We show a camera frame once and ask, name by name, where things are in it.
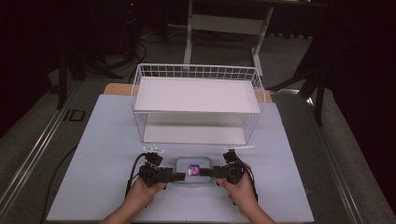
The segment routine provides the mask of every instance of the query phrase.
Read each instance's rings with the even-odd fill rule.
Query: gray carpet floor
[[[156,35],[148,35],[141,40],[147,49],[146,63],[183,63],[186,37],[183,32],[175,30],[169,43],[158,40]],[[249,48],[255,45],[255,37],[247,37],[240,41],[211,42],[206,34],[194,34],[191,63],[224,64],[252,66]],[[265,38],[260,53],[263,68],[263,85],[269,87],[291,77],[302,59],[311,40],[303,38],[285,39],[282,36]],[[115,71],[124,79],[109,79],[95,73],[91,69],[89,76],[78,86],[67,109],[86,111],[83,121],[63,121],[49,141],[35,169],[9,209],[5,223],[39,223],[43,211],[45,194],[56,165],[62,157],[75,146],[89,120],[97,97],[111,82],[127,82],[135,64]],[[56,77],[57,71],[49,74]],[[298,90],[303,82],[289,86]],[[322,114],[323,127],[309,124],[312,116],[308,116],[304,106],[295,95],[275,98],[281,113],[291,148],[305,186],[308,201],[314,214],[315,223],[396,223],[394,214],[389,209],[375,179],[349,130],[342,113],[339,111],[332,93],[325,91]],[[35,106],[0,139],[0,193],[12,180],[21,163],[34,147],[40,134],[56,112],[57,96],[46,94]],[[349,192],[358,208],[360,219],[349,220],[345,205],[339,196],[339,188],[333,181],[328,161],[325,159],[323,141],[312,141],[318,132],[325,136],[325,147],[332,150],[337,165],[343,174]],[[68,158],[57,174],[49,206],[56,195]]]

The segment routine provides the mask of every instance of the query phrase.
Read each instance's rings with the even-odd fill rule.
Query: wire rack
[[[139,95],[139,85],[142,77],[188,77],[188,78],[205,78],[205,79],[227,79],[227,80],[245,80],[251,83],[257,98],[257,104],[262,113],[265,94],[262,86],[260,75],[254,67],[243,66],[223,66],[223,65],[198,65],[198,64],[161,64],[161,63],[141,63],[137,66],[134,75],[134,85],[132,88],[132,108],[136,104]],[[148,113],[138,113],[134,111],[137,128],[143,139]],[[254,126],[260,115],[242,115],[242,126],[244,136],[248,141]]]

